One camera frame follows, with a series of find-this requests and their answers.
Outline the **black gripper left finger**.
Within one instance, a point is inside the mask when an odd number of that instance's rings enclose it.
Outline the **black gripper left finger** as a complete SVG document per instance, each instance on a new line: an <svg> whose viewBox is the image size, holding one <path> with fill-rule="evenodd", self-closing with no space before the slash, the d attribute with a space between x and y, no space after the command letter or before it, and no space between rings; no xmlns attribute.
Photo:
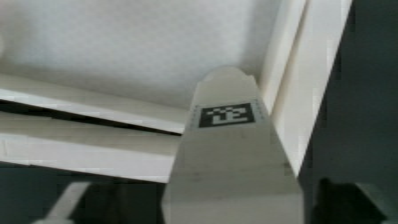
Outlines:
<svg viewBox="0 0 398 224"><path fill-rule="evenodd" d="M46 216L30 224L74 224L71 214L76 209L88 186L88 182L72 182L67 185Z"/></svg>

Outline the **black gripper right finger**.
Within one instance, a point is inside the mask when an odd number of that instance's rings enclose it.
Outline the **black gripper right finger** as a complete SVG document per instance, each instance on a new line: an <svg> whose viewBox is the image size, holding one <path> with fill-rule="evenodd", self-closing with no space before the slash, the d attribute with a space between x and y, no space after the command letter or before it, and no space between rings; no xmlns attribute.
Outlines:
<svg viewBox="0 0 398 224"><path fill-rule="evenodd" d="M319 180L310 224L398 224L398 206L373 184Z"/></svg>

